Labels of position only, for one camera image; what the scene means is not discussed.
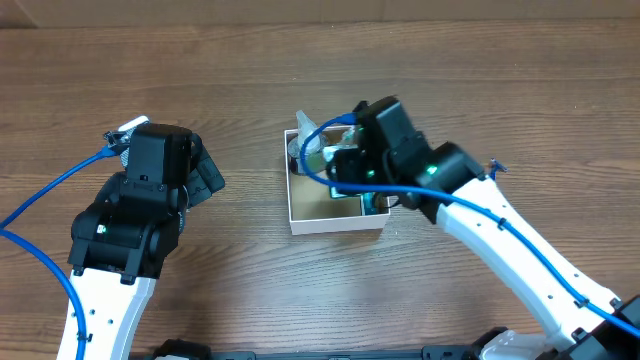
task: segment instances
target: wooden table surface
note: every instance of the wooden table surface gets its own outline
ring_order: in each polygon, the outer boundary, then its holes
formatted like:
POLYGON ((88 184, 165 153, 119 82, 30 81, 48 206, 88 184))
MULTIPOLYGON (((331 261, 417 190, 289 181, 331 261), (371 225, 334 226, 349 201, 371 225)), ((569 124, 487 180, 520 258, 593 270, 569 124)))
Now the wooden table surface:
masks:
MULTIPOLYGON (((397 94, 433 144, 511 173, 498 183, 564 256, 640 292, 640 21, 469 21, 0 32, 0 212, 139 115, 194 130, 227 187, 195 208, 134 342, 215 350, 419 348, 539 326, 460 242, 417 212, 382 232, 293 237, 282 131, 397 94)), ((115 159, 10 226, 65 271, 74 217, 115 159)), ((0 242, 0 358, 51 359, 67 299, 0 242)))

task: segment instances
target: blue tube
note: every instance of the blue tube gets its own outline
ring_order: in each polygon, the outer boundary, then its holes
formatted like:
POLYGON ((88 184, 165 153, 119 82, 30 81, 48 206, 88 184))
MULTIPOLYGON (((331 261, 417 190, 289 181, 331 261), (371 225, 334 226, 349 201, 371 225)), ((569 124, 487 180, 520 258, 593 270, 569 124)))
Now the blue tube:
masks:
POLYGON ((49 183, 49 185, 47 185, 44 188, 42 188, 42 190, 40 190, 37 193, 35 193, 32 197, 30 197, 27 201, 25 201, 24 204, 20 205, 19 208, 17 208, 13 213, 11 213, 11 215, 7 216, 7 218, 4 219, 4 221, 2 223, 0 223, 0 229, 6 228, 9 224, 11 224, 13 222, 13 220, 15 220, 29 206, 31 206, 31 204, 36 202, 36 200, 40 199, 44 194, 48 193, 49 190, 53 189, 54 187, 58 186, 61 182, 63 182, 66 179, 68 179, 71 175, 77 173, 78 171, 84 169, 88 165, 91 165, 91 164, 93 164, 94 162, 96 162, 96 161, 98 161, 100 159, 104 159, 104 158, 115 156, 115 155, 116 155, 116 153, 113 152, 111 149, 107 148, 106 146, 103 147, 95 155, 93 155, 92 157, 88 158, 87 160, 81 162, 80 164, 72 167, 67 172, 65 172, 64 174, 60 175, 60 177, 58 177, 57 179, 55 179, 51 183, 49 183))
MULTIPOLYGON (((16 245, 30 252, 36 259, 40 260, 41 263, 46 266, 51 273, 58 279, 64 291, 69 296, 69 300, 71 300, 71 304, 73 305, 73 310, 76 313, 76 319, 78 320, 78 333, 79 335, 85 337, 87 335, 87 322, 84 317, 84 311, 82 309, 82 304, 80 303, 80 298, 76 293, 76 290, 71 285, 71 281, 67 278, 67 275, 56 265, 51 258, 49 258, 45 253, 43 253, 40 249, 35 247, 33 244, 28 242, 27 240, 21 238, 20 236, 4 230, 0 229, 0 236, 6 237, 7 239, 13 241, 16 245)), ((87 347, 86 340, 78 340, 78 351, 76 352, 76 360, 83 360, 85 349, 87 347)))
MULTIPOLYGON (((336 182, 336 181, 331 181, 331 180, 327 180, 327 179, 323 179, 319 176, 317 176, 316 174, 314 174, 311 169, 309 169, 309 166, 307 165, 306 162, 306 158, 305 158, 305 154, 306 154, 306 150, 307 150, 307 145, 309 145, 309 142, 316 136, 320 135, 327 127, 336 124, 336 123, 342 123, 342 124, 346 124, 346 125, 355 125, 356 124, 356 117, 355 114, 353 113, 347 113, 344 115, 341 115, 335 119, 329 120, 327 121, 325 124, 323 124, 322 126, 320 126, 318 129, 316 129, 309 137, 307 137, 304 141, 304 143, 302 144, 302 147, 300 148, 300 162, 302 163, 302 169, 304 170, 305 174, 307 176, 309 176, 310 178, 312 178, 313 180, 330 186, 330 187, 335 187, 338 189, 342 189, 342 190, 347 190, 347 191, 353 191, 353 192, 381 192, 381 193, 414 193, 414 194, 420 194, 422 196, 427 196, 433 199, 437 199, 437 200, 441 200, 441 201, 446 201, 446 202, 455 202, 458 203, 462 206, 465 206, 471 210, 474 210, 486 217, 488 217, 489 219, 495 221, 497 224, 500 224, 501 221, 501 217, 492 213, 491 211, 488 211, 487 209, 474 204, 468 200, 464 200, 461 199, 457 196, 453 196, 453 195, 449 195, 447 193, 444 192, 440 192, 440 191, 434 191, 434 190, 430 190, 430 189, 423 189, 423 188, 419 188, 419 187, 414 187, 414 186, 401 186, 401 185, 365 185, 365 184, 352 184, 352 183, 341 183, 341 182, 336 182)), ((573 296, 576 301, 578 301, 578 303, 586 303, 586 306, 589 310, 593 311, 594 313, 598 314, 599 316, 601 316, 603 319, 605 319, 606 321, 608 321, 610 324, 617 326, 618 328, 620 328, 621 330, 631 334, 632 336, 634 336, 637 339, 640 339, 640 329, 634 327, 631 324, 628 324, 618 318, 616 318, 615 316, 607 313, 606 311, 600 309, 599 307, 597 307, 596 305, 589 303, 588 300, 582 296, 582 294, 580 294, 576 289, 574 289, 568 282, 567 280, 562 277, 562 275, 560 274, 560 272, 558 272, 558 270, 553 266, 553 264, 551 264, 551 262, 544 256, 542 255, 542 253, 535 247, 533 246, 533 244, 524 236, 522 235, 518 230, 516 230, 509 222, 505 222, 504 224, 502 224, 502 227, 504 227, 507 231, 509 231, 513 236, 515 236, 518 240, 520 240, 522 242, 522 244, 524 246, 527 247, 527 249, 529 249, 529 251, 531 251, 531 253, 542 263, 542 265, 547 268, 547 270, 549 271, 549 273, 551 273, 551 275, 558 281, 558 283, 560 283, 560 285, 569 293, 571 294, 571 296, 573 296)))

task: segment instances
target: wood grain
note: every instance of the wood grain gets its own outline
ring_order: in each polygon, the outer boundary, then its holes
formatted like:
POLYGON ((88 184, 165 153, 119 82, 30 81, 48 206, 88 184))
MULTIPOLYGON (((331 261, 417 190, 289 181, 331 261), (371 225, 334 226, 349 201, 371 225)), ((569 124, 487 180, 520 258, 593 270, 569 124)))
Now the wood grain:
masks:
MULTIPOLYGON (((0 212, 144 113, 199 133, 227 187, 189 214, 134 350, 167 338, 260 353, 468 343, 539 331, 511 291, 418 213, 382 232, 296 236, 282 131, 397 94, 430 141, 512 170, 498 182, 569 260, 640 289, 640 21, 478 21, 0 32, 0 212)), ((115 160, 11 229, 63 269, 69 229, 115 160)), ((66 298, 0 242, 0 357, 53 358, 66 298)))

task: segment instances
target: open box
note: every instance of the open box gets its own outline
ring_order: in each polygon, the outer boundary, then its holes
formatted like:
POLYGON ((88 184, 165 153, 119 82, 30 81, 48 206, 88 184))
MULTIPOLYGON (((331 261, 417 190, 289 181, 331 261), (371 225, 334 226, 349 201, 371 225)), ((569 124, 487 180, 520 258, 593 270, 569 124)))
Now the open box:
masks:
MULTIPOLYGON (((323 134, 329 144, 340 141, 342 133, 350 126, 332 126, 323 134)), ((297 129, 284 131, 284 158, 287 174, 287 202, 289 204, 289 224, 293 235, 314 234, 336 231, 382 229, 389 219, 388 199, 380 213, 364 215, 365 208, 361 196, 332 199, 329 188, 313 179, 291 173, 290 156, 287 145, 298 135, 297 129)), ((317 174, 325 177, 324 171, 317 174)))

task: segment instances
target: green light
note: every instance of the green light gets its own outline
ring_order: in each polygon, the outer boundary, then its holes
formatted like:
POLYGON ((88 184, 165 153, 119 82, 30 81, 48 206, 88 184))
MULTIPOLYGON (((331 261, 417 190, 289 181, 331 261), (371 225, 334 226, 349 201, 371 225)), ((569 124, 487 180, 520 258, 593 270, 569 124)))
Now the green light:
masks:
POLYGON ((429 175, 435 174, 436 171, 438 171, 438 167, 435 165, 429 165, 429 167, 427 167, 427 174, 429 175))

